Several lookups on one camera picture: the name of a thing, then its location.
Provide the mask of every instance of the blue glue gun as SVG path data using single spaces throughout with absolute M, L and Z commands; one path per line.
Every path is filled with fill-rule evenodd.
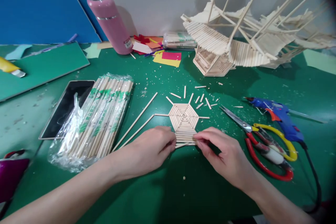
M 275 101 L 261 99 L 257 97 L 245 97 L 253 106 L 264 109 L 271 115 L 272 121 L 277 121 L 285 134 L 285 138 L 291 142 L 299 142 L 304 145 L 303 134 L 293 124 L 289 117 L 289 109 L 286 105 L 277 103 Z

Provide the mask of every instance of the plastic bag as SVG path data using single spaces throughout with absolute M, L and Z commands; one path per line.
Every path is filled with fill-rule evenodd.
M 197 43 L 187 32 L 167 32 L 163 35 L 164 48 L 192 51 Z
M 82 108 L 75 107 L 53 140 L 48 161 L 80 172 L 110 153 L 130 99 L 130 76 L 98 78 Z

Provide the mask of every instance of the hand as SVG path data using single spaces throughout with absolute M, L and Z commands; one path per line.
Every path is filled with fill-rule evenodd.
M 258 186 L 258 172 L 247 160 L 236 139 L 213 127 L 198 132 L 194 138 L 198 139 L 197 146 L 215 171 L 233 186 L 245 193 Z M 218 156 L 208 146 L 209 141 L 220 149 Z
M 147 174 L 159 168 L 175 150 L 176 136 L 170 127 L 157 126 L 142 133 L 132 143 L 112 152 L 107 158 L 118 170 L 118 180 Z

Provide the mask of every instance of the yellow scissors handle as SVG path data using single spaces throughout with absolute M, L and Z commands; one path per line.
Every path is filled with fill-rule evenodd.
M 260 128 L 264 128 L 264 129 L 267 129 L 267 130 L 270 130 L 270 131 L 273 131 L 275 134 L 277 134 L 281 139 L 282 141 L 285 143 L 285 145 L 287 146 L 288 148 L 288 151 L 289 151 L 289 156 L 287 154 L 284 154 L 284 153 L 281 153 L 281 155 L 288 161 L 296 161 L 297 160 L 297 152 L 296 152 L 296 149 L 295 147 L 293 146 L 292 142 L 288 141 L 284 134 L 277 130 L 276 128 L 273 128 L 271 126 L 268 126 L 268 125 L 265 125 L 265 124 L 253 124 L 254 127 L 260 127 Z

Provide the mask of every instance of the black cable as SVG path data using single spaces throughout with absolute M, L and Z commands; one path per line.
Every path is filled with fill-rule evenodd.
M 308 214 L 310 214 L 310 213 L 313 214 L 313 213 L 317 212 L 319 210 L 319 208 L 321 207 L 321 203 L 322 203 L 322 190 L 321 190 L 321 185 L 320 185 L 319 178 L 317 176 L 315 167 L 313 165 L 312 160 L 310 159 L 307 145 L 305 143 L 303 143 L 303 142 L 300 142 L 300 144 L 301 144 L 302 148 L 304 149 L 304 152 L 305 152 L 305 154 L 307 156 L 310 168 L 311 168 L 311 170 L 313 172 L 314 179 L 315 179 L 315 182 L 316 182 L 317 198 L 316 198 L 315 206 L 314 206 L 314 208 L 312 210 L 306 211 L 306 213 L 308 213 Z

